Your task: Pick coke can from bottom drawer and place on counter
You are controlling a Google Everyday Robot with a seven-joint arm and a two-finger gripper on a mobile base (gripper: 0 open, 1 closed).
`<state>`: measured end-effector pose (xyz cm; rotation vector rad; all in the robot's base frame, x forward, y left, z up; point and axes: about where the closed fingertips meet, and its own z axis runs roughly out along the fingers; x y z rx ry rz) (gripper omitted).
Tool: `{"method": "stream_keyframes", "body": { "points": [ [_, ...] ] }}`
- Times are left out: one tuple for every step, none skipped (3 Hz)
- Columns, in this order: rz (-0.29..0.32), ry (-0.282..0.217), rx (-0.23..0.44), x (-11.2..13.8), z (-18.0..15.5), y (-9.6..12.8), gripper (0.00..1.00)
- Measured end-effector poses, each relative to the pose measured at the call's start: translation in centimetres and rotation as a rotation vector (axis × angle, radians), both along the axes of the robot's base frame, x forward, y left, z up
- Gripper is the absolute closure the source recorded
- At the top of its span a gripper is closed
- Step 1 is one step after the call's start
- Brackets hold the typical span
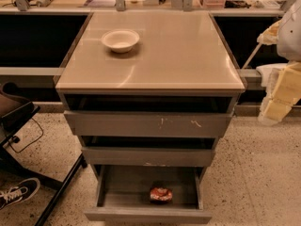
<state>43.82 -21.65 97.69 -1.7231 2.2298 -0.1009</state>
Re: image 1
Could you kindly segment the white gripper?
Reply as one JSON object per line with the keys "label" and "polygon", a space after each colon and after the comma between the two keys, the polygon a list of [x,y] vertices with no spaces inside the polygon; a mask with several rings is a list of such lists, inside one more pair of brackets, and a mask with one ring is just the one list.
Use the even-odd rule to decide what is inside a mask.
{"label": "white gripper", "polygon": [[[280,21],[271,24],[257,37],[257,43],[277,44]],[[301,99],[301,63],[290,62],[261,65],[256,68],[266,96],[260,107],[258,121],[264,125],[281,122]]]}

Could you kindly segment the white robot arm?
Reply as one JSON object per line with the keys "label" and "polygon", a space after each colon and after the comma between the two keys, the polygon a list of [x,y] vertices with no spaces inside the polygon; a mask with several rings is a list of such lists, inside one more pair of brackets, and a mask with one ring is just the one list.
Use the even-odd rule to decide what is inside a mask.
{"label": "white robot arm", "polygon": [[261,102],[258,120],[264,125],[274,125],[301,99],[301,0],[295,0],[278,22],[258,36],[257,42],[275,44],[277,54],[288,60],[283,69],[271,71]]}

